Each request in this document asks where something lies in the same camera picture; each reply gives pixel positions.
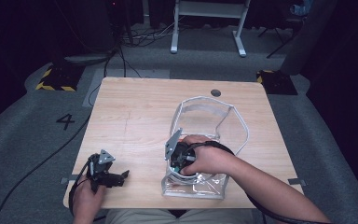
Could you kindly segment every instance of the forearm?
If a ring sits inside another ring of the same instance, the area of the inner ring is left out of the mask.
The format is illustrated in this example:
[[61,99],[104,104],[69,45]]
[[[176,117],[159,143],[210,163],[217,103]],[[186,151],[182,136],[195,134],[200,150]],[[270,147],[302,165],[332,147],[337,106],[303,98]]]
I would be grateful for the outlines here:
[[231,164],[227,174],[269,211],[283,217],[329,222],[308,198],[281,180],[238,158],[232,160]]
[[82,175],[73,199],[74,224],[90,224],[101,208],[106,186],[99,186],[96,193],[90,181]]

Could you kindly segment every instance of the black cable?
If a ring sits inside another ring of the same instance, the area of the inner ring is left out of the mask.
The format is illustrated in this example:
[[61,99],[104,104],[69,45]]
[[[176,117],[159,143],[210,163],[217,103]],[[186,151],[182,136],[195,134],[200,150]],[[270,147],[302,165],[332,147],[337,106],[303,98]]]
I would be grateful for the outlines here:
[[325,222],[317,222],[317,221],[306,221],[306,220],[299,220],[299,219],[295,219],[295,218],[290,218],[290,217],[282,217],[278,214],[275,214],[271,211],[269,211],[267,208],[265,208],[263,205],[261,205],[260,203],[258,203],[254,198],[252,198],[249,194],[246,193],[246,195],[249,198],[249,201],[251,201],[251,203],[258,209],[260,210],[260,212],[262,212],[263,214],[265,214],[266,216],[269,216],[275,220],[284,222],[284,223],[289,223],[289,224],[328,224]]
[[5,199],[2,201],[1,205],[0,205],[0,213],[5,205],[5,203],[7,202],[8,198],[10,197],[11,193],[13,193],[13,191],[19,186],[19,184],[24,181],[29,175],[31,175],[35,170],[37,170],[39,167],[41,167],[45,162],[47,162],[48,160],[50,160],[53,156],[55,156],[57,153],[59,153],[63,148],[65,148],[72,140],[74,140],[74,138],[80,133],[80,131],[84,128],[84,126],[86,126],[87,122],[90,119],[90,115],[87,117],[87,119],[84,121],[84,123],[80,126],[80,128],[75,132],[74,135],[72,135],[72,137],[65,142],[59,149],[57,149],[56,151],[54,151],[51,155],[49,155],[46,159],[44,159],[42,162],[40,162],[39,164],[36,165],[36,167],[34,169],[32,169],[30,172],[28,172],[20,181],[18,181],[14,187],[8,192],[7,196],[5,197]]
[[[139,38],[138,39],[138,43],[137,44],[130,44],[130,43],[126,43],[124,41],[124,46],[126,47],[129,47],[129,48],[135,48],[135,47],[146,47],[148,45],[151,45],[153,44],[155,41],[157,40],[160,40],[162,38],[164,38],[165,36],[167,36],[169,34],[169,31],[172,30],[172,26],[167,26],[163,29],[160,29],[160,30],[155,30],[154,32],[152,33],[149,33],[149,34],[145,34],[145,32],[147,32],[148,30],[146,30],[143,34],[141,35],[136,35],[136,36],[133,36],[132,38],[137,38],[137,37],[142,37],[142,38]],[[148,37],[153,37],[153,39],[150,40],[149,43],[146,43],[146,44],[143,44],[141,45],[143,42],[145,42],[147,40]]]
[[80,177],[83,175],[84,170],[86,169],[86,167],[89,166],[89,162],[90,160],[87,160],[86,164],[84,164],[83,168],[81,169],[79,175],[77,176],[74,185],[72,186],[71,190],[69,191],[69,198],[68,198],[68,205],[69,205],[69,211],[71,212],[72,216],[74,217],[74,197],[75,197],[75,192],[77,187],[83,183],[85,180],[83,180],[82,182],[79,182]]
[[121,47],[120,47],[119,55],[120,55],[121,59],[123,60],[123,69],[124,69],[124,76],[123,77],[127,77],[126,61],[124,60],[123,49]]
[[[103,66],[103,77],[107,77],[107,65],[109,64],[110,60],[115,56],[115,52],[113,52],[112,54],[109,55],[109,57],[107,58],[104,66]],[[91,99],[91,95],[98,90],[98,88],[101,87],[101,83],[89,94],[89,105],[90,106],[94,106],[90,99]]]
[[226,147],[225,145],[223,144],[220,144],[216,141],[205,141],[204,143],[193,143],[193,144],[190,144],[187,148],[187,150],[185,151],[184,155],[191,149],[194,149],[196,147],[203,147],[203,146],[206,146],[206,147],[217,147],[219,149],[222,149],[228,153],[230,153],[231,155],[235,155],[234,152],[231,151],[231,149],[229,149],[228,147]]
[[102,219],[104,219],[104,218],[106,218],[106,216],[96,217],[96,218],[94,218],[93,222],[96,222],[96,221],[102,220]]
[[261,216],[263,217],[263,223],[267,224],[266,215],[264,215],[264,213],[261,213]]
[[[146,32],[148,31],[149,29],[146,29],[142,34],[140,34],[140,35],[133,35],[132,36],[132,39],[137,39],[138,37],[143,37],[142,39],[145,39],[145,37],[148,37],[149,35],[153,35],[154,33],[150,33],[150,34],[147,34]],[[137,45],[136,44],[133,44],[133,43],[129,43],[129,44],[127,44],[127,45],[129,45],[129,46],[131,46],[131,47],[136,47]]]
[[120,52],[121,53],[119,53],[119,55],[120,55],[120,57],[121,57],[121,59],[123,60],[123,63],[124,63],[124,77],[126,76],[126,69],[127,69],[126,64],[127,64],[129,66],[129,68],[132,69],[136,73],[136,75],[138,75],[138,77],[142,78],[141,75],[139,74],[139,72],[136,71],[136,69],[133,68],[127,60],[124,59],[124,54],[123,54],[123,51],[121,50],[121,48],[120,48]]

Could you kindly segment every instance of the small hole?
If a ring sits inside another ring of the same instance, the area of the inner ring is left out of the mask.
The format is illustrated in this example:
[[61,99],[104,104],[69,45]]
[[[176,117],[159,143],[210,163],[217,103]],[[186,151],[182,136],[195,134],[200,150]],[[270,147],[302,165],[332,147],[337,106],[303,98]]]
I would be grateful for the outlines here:
[[211,95],[214,97],[219,97],[222,94],[220,90],[211,90]]

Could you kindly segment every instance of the gray floor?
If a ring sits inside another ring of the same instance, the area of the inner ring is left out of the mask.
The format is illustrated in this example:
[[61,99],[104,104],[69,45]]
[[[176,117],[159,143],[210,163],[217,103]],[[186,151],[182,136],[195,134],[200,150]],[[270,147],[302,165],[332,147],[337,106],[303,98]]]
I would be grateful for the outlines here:
[[[124,57],[137,70],[163,70],[172,79],[254,82],[256,71],[280,68],[290,46],[266,59],[280,45],[275,33],[267,32],[258,38],[261,31],[244,30],[242,40],[248,55],[241,58],[230,33],[232,29],[185,30],[179,36],[175,55],[169,51],[171,37],[166,36],[147,47],[123,47]],[[86,68],[76,92],[36,91],[47,67],[48,64],[29,76],[24,84],[27,94],[0,115],[0,204],[23,176],[70,140],[92,110],[83,105],[92,80],[101,75],[103,64]],[[123,69],[121,58],[115,56],[107,68]],[[358,182],[305,95],[309,82],[301,75],[292,80],[297,96],[269,95],[268,99],[297,174],[307,182],[303,190],[335,223],[358,223]],[[75,123],[65,131],[64,124],[56,120],[67,114],[73,115]],[[0,213],[0,223],[72,221],[62,205],[65,185],[60,184],[60,179],[72,173],[84,132],[82,129],[66,147],[18,185]],[[257,211],[255,219],[256,223],[262,223]]]

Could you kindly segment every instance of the number 4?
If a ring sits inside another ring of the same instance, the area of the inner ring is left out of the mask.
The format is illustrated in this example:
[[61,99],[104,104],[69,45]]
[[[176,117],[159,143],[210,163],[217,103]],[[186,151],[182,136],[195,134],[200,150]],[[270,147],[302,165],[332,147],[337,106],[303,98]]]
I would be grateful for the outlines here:
[[60,119],[57,119],[57,123],[64,123],[65,124],[65,127],[63,128],[64,130],[66,130],[68,128],[68,125],[69,123],[75,123],[74,120],[71,120],[72,118],[72,115],[71,114],[67,114],[65,116],[63,116],[62,118]]

